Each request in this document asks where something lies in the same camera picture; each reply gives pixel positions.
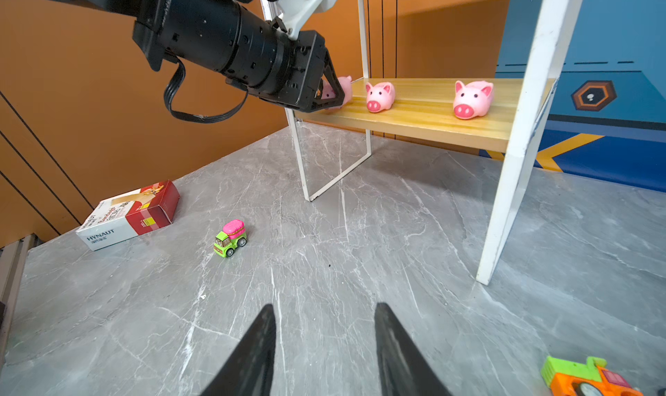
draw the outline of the wooden shelf board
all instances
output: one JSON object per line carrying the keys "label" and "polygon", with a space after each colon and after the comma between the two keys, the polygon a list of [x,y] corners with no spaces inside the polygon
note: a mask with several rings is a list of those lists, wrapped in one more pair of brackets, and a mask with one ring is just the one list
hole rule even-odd
{"label": "wooden shelf board", "polygon": [[[390,81],[397,95],[390,110],[371,113],[366,108],[365,83]],[[461,120],[453,113],[455,82],[485,80],[495,84],[495,98],[488,114]],[[541,102],[554,80],[548,80]],[[523,80],[519,78],[373,78],[352,84],[354,97],[341,109],[304,114],[304,120],[399,134],[413,138],[506,152]]]}

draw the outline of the robotic arm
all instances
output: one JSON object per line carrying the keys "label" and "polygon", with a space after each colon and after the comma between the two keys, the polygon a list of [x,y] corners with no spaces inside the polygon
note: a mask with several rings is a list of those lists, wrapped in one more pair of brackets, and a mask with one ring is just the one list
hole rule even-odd
{"label": "robotic arm", "polygon": [[[162,60],[178,64],[164,92],[164,105],[180,120],[215,123],[235,114],[247,94],[303,112],[342,105],[344,91],[331,63],[324,37],[300,31],[314,12],[337,0],[269,0],[282,11],[266,22],[239,2],[252,0],[54,0],[136,18],[133,40],[148,64],[159,71]],[[187,59],[227,77],[227,84],[246,91],[234,109],[204,117],[171,108],[185,79]],[[335,98],[321,99],[322,76]]]}

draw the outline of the orange toy vehicle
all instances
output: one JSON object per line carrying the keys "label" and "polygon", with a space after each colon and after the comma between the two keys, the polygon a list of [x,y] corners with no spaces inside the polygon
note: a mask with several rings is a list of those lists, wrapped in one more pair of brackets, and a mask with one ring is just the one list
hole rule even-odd
{"label": "orange toy vehicle", "polygon": [[548,357],[541,376],[554,396],[643,396],[606,364],[597,357],[588,357],[586,364]]}

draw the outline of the pink pig toy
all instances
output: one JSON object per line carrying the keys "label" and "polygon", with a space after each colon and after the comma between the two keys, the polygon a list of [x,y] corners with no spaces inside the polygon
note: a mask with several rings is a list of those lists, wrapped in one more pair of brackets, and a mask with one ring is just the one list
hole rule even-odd
{"label": "pink pig toy", "polygon": [[469,120],[488,113],[493,102],[493,84],[486,81],[474,81],[470,84],[455,82],[455,117]]}
{"label": "pink pig toy", "polygon": [[379,83],[375,86],[366,83],[366,92],[366,105],[371,113],[388,110],[395,101],[395,87],[391,83]]}
{"label": "pink pig toy", "polygon": [[[340,83],[340,86],[344,91],[344,101],[342,102],[342,106],[344,106],[345,104],[347,104],[349,101],[352,100],[352,76],[351,75],[338,76],[338,82]],[[324,87],[322,89],[322,100],[326,100],[328,98],[334,98],[335,95],[336,94],[335,92],[333,92],[333,87],[331,86],[331,84],[328,84],[327,82],[324,81]],[[339,109],[340,107],[331,107],[331,109]]]}

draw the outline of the box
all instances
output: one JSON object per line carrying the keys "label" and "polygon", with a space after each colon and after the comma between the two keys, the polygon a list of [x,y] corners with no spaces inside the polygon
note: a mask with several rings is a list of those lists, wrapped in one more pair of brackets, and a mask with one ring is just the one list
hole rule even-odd
{"label": "box", "polygon": [[91,250],[170,225],[180,199],[169,180],[123,193],[99,203],[77,229]]}

